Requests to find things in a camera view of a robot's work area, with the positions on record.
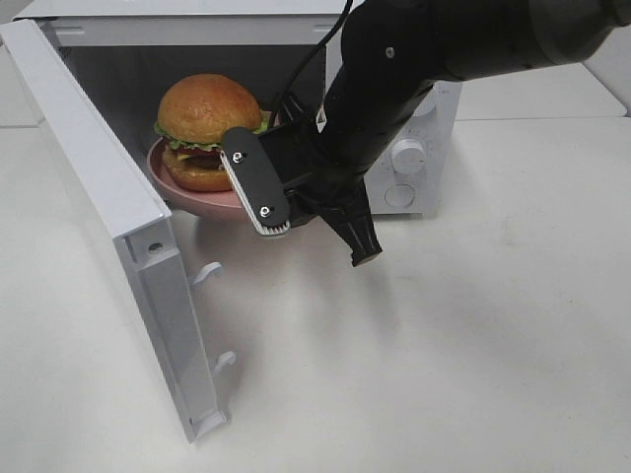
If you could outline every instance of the microwave door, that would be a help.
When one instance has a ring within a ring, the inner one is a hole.
[[[208,363],[171,211],[134,164],[36,23],[0,26],[9,60],[97,251],[117,253],[186,433],[193,441],[227,421]],[[218,265],[209,265],[204,275]]]

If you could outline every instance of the black cable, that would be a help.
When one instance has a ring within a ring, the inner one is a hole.
[[[330,32],[328,32],[319,41],[319,43],[314,46],[314,48],[309,52],[309,54],[307,54],[303,58],[303,60],[296,67],[296,69],[294,69],[294,72],[292,73],[289,80],[285,84],[285,87],[283,88],[283,92],[281,92],[280,97],[278,98],[278,101],[276,102],[276,105],[274,106],[274,109],[272,110],[272,113],[269,116],[269,121],[267,122],[267,128],[271,129],[272,126],[274,125],[274,121],[276,121],[276,116],[278,115],[278,111],[280,110],[280,107],[283,101],[287,97],[289,90],[294,84],[294,81],[296,81],[300,73],[303,72],[303,69],[305,69],[307,64],[309,64],[309,62],[316,56],[316,54],[318,54],[322,50],[322,48],[326,46],[326,44],[330,41],[330,39],[339,31],[339,29],[342,28],[342,25],[344,24],[346,17],[348,17],[348,14],[350,13],[352,6],[353,6],[353,0],[346,0],[346,5],[344,5],[344,10],[342,10],[342,13],[340,14],[339,18],[335,22],[335,25],[333,25],[333,28],[331,28]]]

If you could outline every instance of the plate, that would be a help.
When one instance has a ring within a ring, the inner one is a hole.
[[[199,217],[221,221],[247,221],[247,214],[233,190],[224,192],[194,192],[182,189],[171,178],[162,163],[167,142],[159,139],[147,155],[147,168],[158,192],[178,208]]]

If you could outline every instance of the white microwave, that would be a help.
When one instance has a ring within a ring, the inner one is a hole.
[[[171,210],[147,177],[158,103],[197,72],[224,73],[271,103],[341,3],[35,0],[0,26],[68,191],[89,202],[86,228],[115,248],[190,441],[227,421],[213,378],[235,355],[208,362],[191,298],[221,264],[185,274]],[[317,107],[340,64],[336,36],[294,91]],[[437,84],[367,174],[374,213],[435,213],[459,91]]]

